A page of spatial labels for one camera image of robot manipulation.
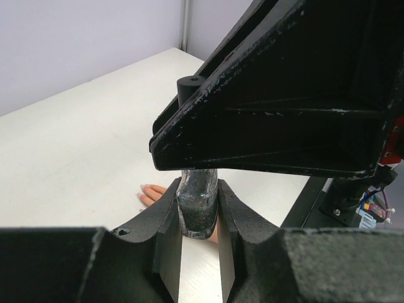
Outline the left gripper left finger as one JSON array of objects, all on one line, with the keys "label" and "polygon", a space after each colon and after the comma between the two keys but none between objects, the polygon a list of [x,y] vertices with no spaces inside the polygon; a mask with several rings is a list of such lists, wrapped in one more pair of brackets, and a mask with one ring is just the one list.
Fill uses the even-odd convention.
[{"label": "left gripper left finger", "polygon": [[114,230],[1,229],[2,302],[177,302],[182,235],[175,180]]}]

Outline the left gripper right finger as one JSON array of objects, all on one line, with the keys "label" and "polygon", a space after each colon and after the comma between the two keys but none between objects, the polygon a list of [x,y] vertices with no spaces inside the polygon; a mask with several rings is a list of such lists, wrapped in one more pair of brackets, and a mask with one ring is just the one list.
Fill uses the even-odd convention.
[{"label": "left gripper right finger", "polygon": [[218,182],[224,302],[402,302],[403,232],[280,229]]}]

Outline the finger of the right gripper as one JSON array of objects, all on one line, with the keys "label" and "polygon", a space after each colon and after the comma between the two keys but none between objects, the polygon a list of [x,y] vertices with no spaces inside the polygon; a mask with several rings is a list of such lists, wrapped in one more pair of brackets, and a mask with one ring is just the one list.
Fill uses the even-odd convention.
[{"label": "finger of the right gripper", "polygon": [[153,124],[158,170],[362,179],[403,116],[402,1],[253,1]]}]

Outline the mannequin hand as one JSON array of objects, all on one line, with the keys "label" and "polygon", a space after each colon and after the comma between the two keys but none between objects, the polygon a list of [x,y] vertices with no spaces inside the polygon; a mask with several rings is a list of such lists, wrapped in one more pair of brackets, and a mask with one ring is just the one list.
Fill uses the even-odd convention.
[{"label": "mannequin hand", "polygon": [[156,184],[144,184],[140,186],[141,191],[138,193],[138,199],[142,203],[143,211],[156,203],[166,192],[167,188]]}]

